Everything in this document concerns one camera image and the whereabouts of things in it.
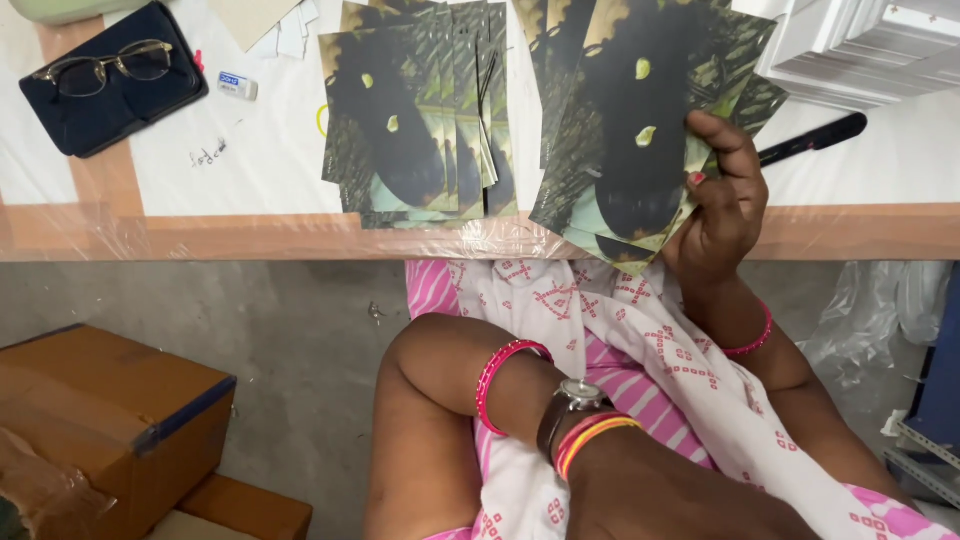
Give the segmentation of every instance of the person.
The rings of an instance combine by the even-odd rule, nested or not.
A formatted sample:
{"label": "person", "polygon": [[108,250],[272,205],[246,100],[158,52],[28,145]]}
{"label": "person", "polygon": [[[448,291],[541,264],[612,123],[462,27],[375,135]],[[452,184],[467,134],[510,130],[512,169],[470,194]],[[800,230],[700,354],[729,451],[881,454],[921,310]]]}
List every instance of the person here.
{"label": "person", "polygon": [[[661,252],[680,286],[685,316],[716,346],[739,349],[735,362],[762,383],[791,446],[874,511],[870,524],[883,527],[876,538],[948,534],[915,511],[847,427],[800,350],[769,322],[769,311],[737,277],[737,266],[758,240],[768,197],[753,142],[716,116],[692,112],[686,121],[715,149],[724,177],[689,176],[690,197],[700,207]],[[481,498],[491,472],[489,448],[483,455],[479,439],[492,434],[475,421],[478,381],[492,356],[524,336],[458,316],[461,287],[444,261],[408,261],[407,271],[415,318],[384,355],[377,378],[364,535],[495,538],[497,522],[484,512]],[[629,411],[620,415],[629,416],[621,423],[636,420],[642,429],[604,430],[573,455],[565,474],[568,506],[558,502],[544,509],[565,527],[566,538],[818,537],[797,510],[762,486],[719,474],[684,412],[643,376],[640,363],[590,331],[582,337],[584,380],[611,396],[616,410]],[[509,355],[489,380],[487,421],[535,449],[544,415],[566,379],[536,350]],[[566,414],[549,441],[550,461],[558,459],[572,430],[611,411],[608,403]]]}

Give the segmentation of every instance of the hand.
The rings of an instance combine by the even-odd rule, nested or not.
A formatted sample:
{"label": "hand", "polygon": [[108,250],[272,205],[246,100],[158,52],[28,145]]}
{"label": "hand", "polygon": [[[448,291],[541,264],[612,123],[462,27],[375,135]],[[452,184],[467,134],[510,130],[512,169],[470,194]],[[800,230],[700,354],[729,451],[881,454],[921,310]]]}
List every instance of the hand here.
{"label": "hand", "polygon": [[686,126],[717,153],[723,178],[694,173],[687,188],[700,206],[663,246],[662,255],[688,290],[710,290],[736,278],[736,267],[760,236],[769,192],[754,142],[726,120],[691,112]]}
{"label": "hand", "polygon": [[587,443],[574,457],[569,480],[567,540],[817,538],[789,504],[633,428]]}

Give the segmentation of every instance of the table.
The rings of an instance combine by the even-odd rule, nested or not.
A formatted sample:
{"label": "table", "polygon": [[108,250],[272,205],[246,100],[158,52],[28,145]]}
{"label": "table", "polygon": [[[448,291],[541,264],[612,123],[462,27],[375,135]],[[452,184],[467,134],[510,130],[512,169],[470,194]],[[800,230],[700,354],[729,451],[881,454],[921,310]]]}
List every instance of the table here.
{"label": "table", "polygon": [[[522,47],[508,57],[520,216],[457,230],[362,231],[356,215],[342,214],[338,187],[323,182],[317,110],[325,93],[313,38],[338,30],[341,0],[318,4],[305,60],[258,60],[243,55],[205,0],[173,0],[187,41],[204,52],[207,79],[222,69],[250,76],[260,98],[250,104],[213,90],[77,160],[57,152],[16,82],[101,32],[104,21],[46,28],[0,1],[0,260],[586,257],[525,218],[540,182],[540,119]],[[842,114],[788,102],[757,146]],[[857,139],[765,170],[770,208],[752,258],[960,258],[960,95],[867,114]],[[220,138],[228,148],[218,161],[195,166]]]}

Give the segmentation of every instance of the gray floor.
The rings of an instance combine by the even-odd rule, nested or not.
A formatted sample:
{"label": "gray floor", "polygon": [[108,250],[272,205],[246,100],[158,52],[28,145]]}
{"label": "gray floor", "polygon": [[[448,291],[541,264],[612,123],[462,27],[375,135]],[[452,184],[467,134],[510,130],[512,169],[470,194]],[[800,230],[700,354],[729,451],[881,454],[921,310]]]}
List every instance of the gray floor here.
{"label": "gray floor", "polygon": [[[842,269],[751,262],[742,274],[802,341]],[[402,262],[2,264],[0,299],[0,347],[84,321],[235,374],[238,415],[221,472],[313,504],[311,539],[359,537],[376,368],[409,321]],[[370,302],[387,315],[379,324]],[[912,399],[904,375],[916,377],[923,361],[897,338],[892,351],[889,369],[817,368],[875,450],[887,444],[878,430],[890,410]]]}

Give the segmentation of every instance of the eyeglass frame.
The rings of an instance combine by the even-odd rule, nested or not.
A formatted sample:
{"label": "eyeglass frame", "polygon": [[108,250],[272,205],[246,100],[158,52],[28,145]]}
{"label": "eyeglass frame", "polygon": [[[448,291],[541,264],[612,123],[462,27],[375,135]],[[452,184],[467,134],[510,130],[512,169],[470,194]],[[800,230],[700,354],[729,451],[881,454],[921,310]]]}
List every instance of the eyeglass frame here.
{"label": "eyeglass frame", "polygon": [[127,66],[123,64],[123,59],[124,57],[141,55],[143,53],[150,53],[156,50],[162,50],[164,53],[166,53],[167,64],[168,64],[167,72],[169,72],[170,68],[173,66],[173,61],[170,58],[170,51],[174,50],[174,46],[171,45],[170,43],[167,43],[166,41],[161,41],[160,39],[143,39],[140,41],[134,41],[133,43],[127,45],[127,47],[124,47],[124,48],[126,49],[129,47],[133,47],[141,43],[143,44],[143,46],[140,47],[139,49],[135,49],[130,52],[126,52],[122,54],[109,55],[109,56],[99,57],[99,58],[72,57],[72,58],[63,59],[61,61],[51,64],[50,67],[47,67],[46,69],[40,69],[39,71],[34,73],[31,77],[39,81],[50,81],[50,83],[53,86],[57,86],[59,88],[60,86],[57,84],[57,82],[59,80],[60,71],[63,70],[65,66],[67,66],[68,64],[78,63],[79,61],[93,61],[95,66],[94,73],[96,74],[97,79],[100,79],[100,81],[103,83],[103,85],[96,92],[92,94],[87,94],[86,96],[68,96],[68,97],[90,97],[90,96],[97,95],[98,93],[102,92],[104,88],[107,87],[107,66],[111,64],[115,64],[117,66],[117,69],[120,70],[120,73],[122,73],[125,77],[129,77],[136,81],[141,81],[142,79],[137,79],[136,77],[131,75],[130,71],[127,69]]}

